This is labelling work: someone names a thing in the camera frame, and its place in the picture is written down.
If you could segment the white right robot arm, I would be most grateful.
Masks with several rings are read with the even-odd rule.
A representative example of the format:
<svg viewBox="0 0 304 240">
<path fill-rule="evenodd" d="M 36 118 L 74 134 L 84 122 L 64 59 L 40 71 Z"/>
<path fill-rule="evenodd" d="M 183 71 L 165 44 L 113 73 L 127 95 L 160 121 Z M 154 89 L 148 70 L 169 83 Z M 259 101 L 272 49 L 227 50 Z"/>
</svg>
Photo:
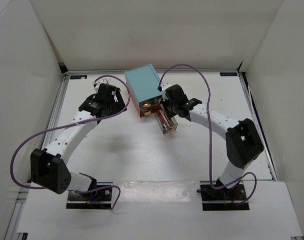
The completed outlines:
<svg viewBox="0 0 304 240">
<path fill-rule="evenodd" d="M 264 151 L 263 143 L 254 122 L 246 118 L 236 120 L 209 110 L 196 98 L 188 99 L 178 85 L 161 84 L 161 104 L 167 117 L 179 116 L 192 123 L 200 124 L 226 141 L 228 163 L 217 179 L 214 189 L 222 200 L 229 199 L 235 192 L 248 166 Z"/>
</svg>

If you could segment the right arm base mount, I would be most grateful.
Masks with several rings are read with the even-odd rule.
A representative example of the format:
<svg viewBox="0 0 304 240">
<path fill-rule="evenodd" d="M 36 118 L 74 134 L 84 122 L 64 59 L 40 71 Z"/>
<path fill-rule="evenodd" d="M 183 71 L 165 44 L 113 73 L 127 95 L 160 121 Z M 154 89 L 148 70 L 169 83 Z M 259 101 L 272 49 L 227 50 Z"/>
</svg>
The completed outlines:
<svg viewBox="0 0 304 240">
<path fill-rule="evenodd" d="M 209 184 L 201 184 L 196 190 L 201 195 L 203 211 L 248 211 L 249 204 L 243 184 L 238 184 L 231 190 L 215 190 Z"/>
</svg>

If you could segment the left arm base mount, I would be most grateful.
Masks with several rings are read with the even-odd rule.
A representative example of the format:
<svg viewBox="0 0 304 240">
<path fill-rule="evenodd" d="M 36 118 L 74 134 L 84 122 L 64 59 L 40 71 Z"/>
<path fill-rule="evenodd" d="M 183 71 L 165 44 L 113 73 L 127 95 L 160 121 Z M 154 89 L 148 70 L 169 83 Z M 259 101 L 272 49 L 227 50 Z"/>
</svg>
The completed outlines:
<svg viewBox="0 0 304 240">
<path fill-rule="evenodd" d="M 87 210 L 108 210 L 112 204 L 112 182 L 98 182 L 94 189 L 105 188 L 96 192 L 79 194 L 69 192 L 66 208 L 67 209 L 87 209 Z"/>
</svg>

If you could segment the teal and orange drawer box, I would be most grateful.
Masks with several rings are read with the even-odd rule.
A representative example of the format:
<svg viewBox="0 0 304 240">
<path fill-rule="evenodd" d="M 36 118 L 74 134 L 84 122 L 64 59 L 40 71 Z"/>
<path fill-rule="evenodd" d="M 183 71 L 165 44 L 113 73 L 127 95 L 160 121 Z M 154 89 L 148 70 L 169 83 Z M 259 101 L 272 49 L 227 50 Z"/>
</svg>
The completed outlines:
<svg viewBox="0 0 304 240">
<path fill-rule="evenodd" d="M 124 72 L 126 83 L 135 108 L 141 118 L 161 109 L 160 78 L 152 64 L 143 65 Z"/>
</svg>

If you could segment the red lip gloss stick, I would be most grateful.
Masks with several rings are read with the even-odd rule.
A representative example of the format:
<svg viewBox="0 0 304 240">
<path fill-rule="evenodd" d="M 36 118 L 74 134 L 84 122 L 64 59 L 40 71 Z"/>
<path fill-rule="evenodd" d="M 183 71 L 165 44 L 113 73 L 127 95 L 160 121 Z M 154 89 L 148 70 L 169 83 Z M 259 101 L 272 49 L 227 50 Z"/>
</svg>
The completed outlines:
<svg viewBox="0 0 304 240">
<path fill-rule="evenodd" d="M 162 113 L 161 110 L 158 110 L 158 115 L 159 115 L 159 118 L 160 118 L 160 122 L 162 123 L 162 126 L 163 128 L 167 128 L 167 122 L 166 122 L 166 119 L 164 118 L 164 114 Z"/>
</svg>

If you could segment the clear drawer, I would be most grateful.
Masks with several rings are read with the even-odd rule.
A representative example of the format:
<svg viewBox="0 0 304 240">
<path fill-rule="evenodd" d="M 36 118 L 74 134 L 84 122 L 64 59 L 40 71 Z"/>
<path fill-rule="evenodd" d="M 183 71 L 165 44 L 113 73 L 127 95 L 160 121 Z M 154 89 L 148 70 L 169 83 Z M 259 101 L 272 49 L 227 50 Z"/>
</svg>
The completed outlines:
<svg viewBox="0 0 304 240">
<path fill-rule="evenodd" d="M 164 114 L 164 118 L 166 119 L 166 122 L 167 122 L 167 128 L 163 128 L 162 123 L 160 122 L 159 115 L 158 115 L 158 110 L 161 110 L 162 113 Z M 175 120 L 174 117 L 170 118 L 167 116 L 162 105 L 160 105 L 160 107 L 156 110 L 156 112 L 154 113 L 154 116 L 156 118 L 156 121 L 159 125 L 159 128 L 160 128 L 162 134 L 171 133 L 177 129 L 177 126 L 178 126 L 177 121 Z"/>
</svg>

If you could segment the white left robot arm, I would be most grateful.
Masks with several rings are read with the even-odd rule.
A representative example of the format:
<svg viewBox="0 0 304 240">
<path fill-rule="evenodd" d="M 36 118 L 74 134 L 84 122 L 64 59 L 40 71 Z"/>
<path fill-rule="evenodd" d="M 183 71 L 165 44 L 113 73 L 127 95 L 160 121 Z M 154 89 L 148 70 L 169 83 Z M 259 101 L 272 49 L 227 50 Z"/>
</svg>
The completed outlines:
<svg viewBox="0 0 304 240">
<path fill-rule="evenodd" d="M 67 191 L 80 193 L 86 200 L 96 197 L 96 179 L 84 173 L 70 172 L 67 168 L 72 153 L 102 119 L 121 112 L 125 107 L 120 88 L 101 83 L 96 93 L 79 106 L 72 126 L 43 150 L 35 149 L 30 155 L 31 181 L 57 194 Z"/>
</svg>

